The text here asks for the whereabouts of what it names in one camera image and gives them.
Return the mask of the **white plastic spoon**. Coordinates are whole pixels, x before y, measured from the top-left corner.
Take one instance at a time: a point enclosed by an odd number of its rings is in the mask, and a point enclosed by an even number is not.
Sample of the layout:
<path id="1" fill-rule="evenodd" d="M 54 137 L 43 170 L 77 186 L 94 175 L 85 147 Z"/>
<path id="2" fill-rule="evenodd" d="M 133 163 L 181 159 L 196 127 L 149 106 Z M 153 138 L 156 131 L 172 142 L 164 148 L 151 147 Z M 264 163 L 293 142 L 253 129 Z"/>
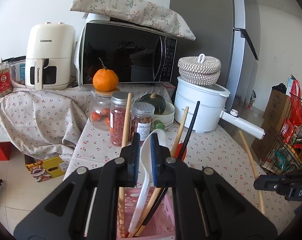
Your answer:
<path id="1" fill-rule="evenodd" d="M 152 179 L 152 157 L 151 157 L 151 135 L 157 134 L 159 144 L 161 146 L 167 146 L 166 144 L 166 134 L 161 129 L 156 129 L 148 135 L 148 137 L 144 140 L 141 148 L 140 148 L 140 164 L 139 171 L 141 171 L 142 175 L 144 175 L 144 181 L 142 183 L 140 195 L 137 200 L 137 204 L 133 213 L 133 217 L 130 222 L 130 226 L 128 229 L 128 237 L 133 237 L 134 233 L 137 230 L 138 222 L 142 216 L 144 206 L 147 200 L 151 179 Z"/>

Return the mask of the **long wooden chopstick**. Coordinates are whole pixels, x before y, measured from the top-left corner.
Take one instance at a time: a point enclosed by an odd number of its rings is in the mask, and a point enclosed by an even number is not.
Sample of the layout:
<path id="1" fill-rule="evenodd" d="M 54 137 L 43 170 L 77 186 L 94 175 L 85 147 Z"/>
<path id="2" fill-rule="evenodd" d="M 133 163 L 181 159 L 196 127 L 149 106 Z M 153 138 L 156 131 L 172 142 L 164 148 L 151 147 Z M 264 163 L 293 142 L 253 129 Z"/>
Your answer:
<path id="1" fill-rule="evenodd" d="M 131 97 L 132 94 L 128 93 L 127 105 L 126 105 L 126 114 L 124 119 L 123 134 L 122 134 L 122 148 L 127 146 L 128 143 L 128 134 L 130 126 L 130 108 L 131 108 Z M 120 223 L 120 237 L 124 238 L 126 236 L 125 232 L 125 189 L 123 187 L 119 188 L 118 193 L 118 210 L 119 210 L 119 223 Z"/>

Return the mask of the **stacked white plates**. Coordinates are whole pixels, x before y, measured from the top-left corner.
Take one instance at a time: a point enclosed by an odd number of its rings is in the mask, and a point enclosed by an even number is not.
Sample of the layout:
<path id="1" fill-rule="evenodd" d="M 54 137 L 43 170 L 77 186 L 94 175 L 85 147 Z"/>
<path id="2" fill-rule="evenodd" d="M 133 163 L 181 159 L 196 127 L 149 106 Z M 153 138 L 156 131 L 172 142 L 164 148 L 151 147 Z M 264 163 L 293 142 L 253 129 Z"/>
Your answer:
<path id="1" fill-rule="evenodd" d="M 153 115 L 153 120 L 151 124 L 151 128 L 153 128 L 153 123 L 155 120 L 159 119 L 163 122 L 165 127 L 170 126 L 173 123 L 174 120 L 174 113 L 175 113 L 175 108 L 174 106 L 166 101 L 166 109 L 162 114 L 155 114 Z"/>

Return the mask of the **labelled snack jar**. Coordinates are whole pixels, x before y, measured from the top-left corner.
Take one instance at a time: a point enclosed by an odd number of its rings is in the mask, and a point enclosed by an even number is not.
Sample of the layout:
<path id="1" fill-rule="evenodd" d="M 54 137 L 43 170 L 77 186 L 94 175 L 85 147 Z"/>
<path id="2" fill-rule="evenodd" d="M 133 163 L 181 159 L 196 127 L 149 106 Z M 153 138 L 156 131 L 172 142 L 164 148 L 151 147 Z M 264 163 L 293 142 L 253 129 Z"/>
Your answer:
<path id="1" fill-rule="evenodd" d="M 135 102 L 131 109 L 130 139 L 133 139 L 134 133 L 139 133 L 140 144 L 150 134 L 155 107 L 147 102 Z"/>

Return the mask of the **glass jar with tomatoes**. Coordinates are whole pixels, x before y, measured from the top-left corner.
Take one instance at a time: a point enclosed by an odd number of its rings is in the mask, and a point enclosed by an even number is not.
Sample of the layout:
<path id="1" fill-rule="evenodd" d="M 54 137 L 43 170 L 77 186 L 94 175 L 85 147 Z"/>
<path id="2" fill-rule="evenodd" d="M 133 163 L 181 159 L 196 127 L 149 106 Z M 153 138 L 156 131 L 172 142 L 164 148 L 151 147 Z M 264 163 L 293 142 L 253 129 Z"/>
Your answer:
<path id="1" fill-rule="evenodd" d="M 95 89 L 91 91 L 93 98 L 88 107 L 88 117 L 91 124 L 100 131 L 110 130 L 110 100 L 112 94 L 119 91 L 118 88 L 108 92 Z"/>

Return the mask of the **dark green squash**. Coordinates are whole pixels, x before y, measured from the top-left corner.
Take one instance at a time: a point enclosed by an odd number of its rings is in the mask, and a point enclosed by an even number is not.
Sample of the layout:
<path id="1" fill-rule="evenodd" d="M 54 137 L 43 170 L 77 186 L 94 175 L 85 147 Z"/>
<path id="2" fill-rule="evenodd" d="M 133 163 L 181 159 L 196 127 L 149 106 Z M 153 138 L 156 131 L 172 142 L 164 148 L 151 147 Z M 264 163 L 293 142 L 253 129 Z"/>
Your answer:
<path id="1" fill-rule="evenodd" d="M 166 109 L 166 100 L 156 93 L 146 94 L 140 97 L 138 102 L 146 102 L 153 105 L 155 114 L 162 114 Z"/>

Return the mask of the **goji berry jar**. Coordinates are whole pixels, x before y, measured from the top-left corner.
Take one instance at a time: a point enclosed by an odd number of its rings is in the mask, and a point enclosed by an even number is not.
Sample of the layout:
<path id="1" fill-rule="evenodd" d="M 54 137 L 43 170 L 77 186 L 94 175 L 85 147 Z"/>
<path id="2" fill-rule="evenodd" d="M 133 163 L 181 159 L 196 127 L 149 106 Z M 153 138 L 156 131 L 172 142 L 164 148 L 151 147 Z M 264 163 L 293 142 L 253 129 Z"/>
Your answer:
<path id="1" fill-rule="evenodd" d="M 126 114 L 128 92 L 115 92 L 111 96 L 110 140 L 116 146 L 122 146 L 122 134 Z"/>

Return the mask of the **yellow printed cardboard box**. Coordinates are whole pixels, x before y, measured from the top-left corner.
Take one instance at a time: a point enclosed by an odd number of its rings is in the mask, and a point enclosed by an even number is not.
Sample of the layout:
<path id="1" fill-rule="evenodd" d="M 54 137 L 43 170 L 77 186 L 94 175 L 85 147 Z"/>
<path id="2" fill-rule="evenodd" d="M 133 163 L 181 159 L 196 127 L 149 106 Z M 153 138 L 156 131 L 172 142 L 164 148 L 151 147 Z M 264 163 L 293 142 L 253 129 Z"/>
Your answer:
<path id="1" fill-rule="evenodd" d="M 37 182 L 42 182 L 64 175 L 69 165 L 60 157 L 39 160 L 25 155 L 25 166 Z"/>

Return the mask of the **cherry print tablecloth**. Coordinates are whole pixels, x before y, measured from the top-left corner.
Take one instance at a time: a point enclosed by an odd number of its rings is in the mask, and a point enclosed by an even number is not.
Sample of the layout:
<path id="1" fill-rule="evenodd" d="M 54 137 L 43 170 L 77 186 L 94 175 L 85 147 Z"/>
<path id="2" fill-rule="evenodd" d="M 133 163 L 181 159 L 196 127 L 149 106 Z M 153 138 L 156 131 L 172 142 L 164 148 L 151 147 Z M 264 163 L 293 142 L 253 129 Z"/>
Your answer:
<path id="1" fill-rule="evenodd" d="M 68 172 L 97 168 L 116 158 L 120 148 L 110 134 L 91 124 L 85 115 L 93 96 L 85 89 L 43 90 L 16 88 L 0 98 L 0 140 L 13 144 L 7 165 L 0 164 L 0 220 L 13 231 L 31 210 L 57 187 L 61 179 L 39 181 L 25 166 L 25 155 L 37 159 L 61 157 Z M 222 128 L 192 133 L 186 163 L 214 168 L 252 205 L 259 206 L 247 153 Z"/>

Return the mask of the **orange tangerine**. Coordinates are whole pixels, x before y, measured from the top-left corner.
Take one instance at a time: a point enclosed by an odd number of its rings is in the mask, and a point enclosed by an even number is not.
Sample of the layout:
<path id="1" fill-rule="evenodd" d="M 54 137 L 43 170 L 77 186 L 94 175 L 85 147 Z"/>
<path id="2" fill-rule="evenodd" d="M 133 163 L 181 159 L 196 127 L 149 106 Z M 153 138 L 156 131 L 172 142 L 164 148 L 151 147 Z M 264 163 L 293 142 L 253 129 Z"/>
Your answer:
<path id="1" fill-rule="evenodd" d="M 113 70 L 108 69 L 100 58 L 99 60 L 102 64 L 102 69 L 95 73 L 92 80 L 93 86 L 98 91 L 110 92 L 117 87 L 118 76 Z"/>

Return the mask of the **black microwave oven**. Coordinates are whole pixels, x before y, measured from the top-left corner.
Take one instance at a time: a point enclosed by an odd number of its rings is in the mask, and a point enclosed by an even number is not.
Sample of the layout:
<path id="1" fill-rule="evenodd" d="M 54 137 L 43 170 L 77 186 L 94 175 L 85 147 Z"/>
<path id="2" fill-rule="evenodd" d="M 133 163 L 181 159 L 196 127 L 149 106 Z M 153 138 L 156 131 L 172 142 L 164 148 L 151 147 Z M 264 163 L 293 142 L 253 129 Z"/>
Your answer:
<path id="1" fill-rule="evenodd" d="M 84 25 L 74 64 L 80 86 L 106 67 L 120 83 L 166 83 L 172 78 L 176 39 L 135 24 L 94 20 Z"/>

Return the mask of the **cream air fryer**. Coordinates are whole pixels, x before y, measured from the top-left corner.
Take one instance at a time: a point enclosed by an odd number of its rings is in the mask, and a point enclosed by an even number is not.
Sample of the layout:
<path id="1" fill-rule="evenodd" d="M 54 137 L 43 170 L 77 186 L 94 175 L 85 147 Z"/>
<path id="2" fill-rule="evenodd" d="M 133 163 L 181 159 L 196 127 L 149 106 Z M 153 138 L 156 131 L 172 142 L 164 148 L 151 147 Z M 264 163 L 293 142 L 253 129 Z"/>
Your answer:
<path id="1" fill-rule="evenodd" d="M 37 91 L 64 90 L 71 77 L 76 30 L 63 22 L 32 27 L 28 39 L 25 85 Z"/>

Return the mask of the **red labelled tea jar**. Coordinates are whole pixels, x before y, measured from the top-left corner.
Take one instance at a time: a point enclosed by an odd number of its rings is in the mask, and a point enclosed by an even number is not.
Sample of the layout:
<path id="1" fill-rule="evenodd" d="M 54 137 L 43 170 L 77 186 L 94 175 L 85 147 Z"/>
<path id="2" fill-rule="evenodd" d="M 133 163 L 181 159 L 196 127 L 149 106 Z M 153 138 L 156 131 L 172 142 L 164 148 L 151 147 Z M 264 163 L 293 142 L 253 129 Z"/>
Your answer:
<path id="1" fill-rule="evenodd" d="M 9 63 L 0 63 L 0 98 L 13 91 Z"/>

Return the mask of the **grey refrigerator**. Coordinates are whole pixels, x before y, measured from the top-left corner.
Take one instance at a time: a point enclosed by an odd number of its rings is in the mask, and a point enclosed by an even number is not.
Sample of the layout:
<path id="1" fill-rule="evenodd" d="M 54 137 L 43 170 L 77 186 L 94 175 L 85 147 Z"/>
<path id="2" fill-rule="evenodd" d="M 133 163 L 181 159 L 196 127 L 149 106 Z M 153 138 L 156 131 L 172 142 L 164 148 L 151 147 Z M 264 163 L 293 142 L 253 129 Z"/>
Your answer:
<path id="1" fill-rule="evenodd" d="M 230 91 L 226 109 L 249 103 L 257 74 L 261 25 L 257 0 L 171 0 L 196 36 L 179 39 L 176 58 L 201 53 L 221 62 L 217 83 Z"/>

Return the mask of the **floral cloth cover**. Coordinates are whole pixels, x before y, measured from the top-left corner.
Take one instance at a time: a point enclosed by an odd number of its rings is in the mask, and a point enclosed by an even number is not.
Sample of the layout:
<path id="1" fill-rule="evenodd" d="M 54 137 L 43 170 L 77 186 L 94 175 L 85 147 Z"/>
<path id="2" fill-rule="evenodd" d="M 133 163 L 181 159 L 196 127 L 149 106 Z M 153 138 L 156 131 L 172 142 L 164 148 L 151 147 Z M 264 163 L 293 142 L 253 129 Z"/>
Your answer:
<path id="1" fill-rule="evenodd" d="M 181 15 L 148 0 L 73 0 L 70 10 L 104 15 L 195 40 L 194 33 Z"/>

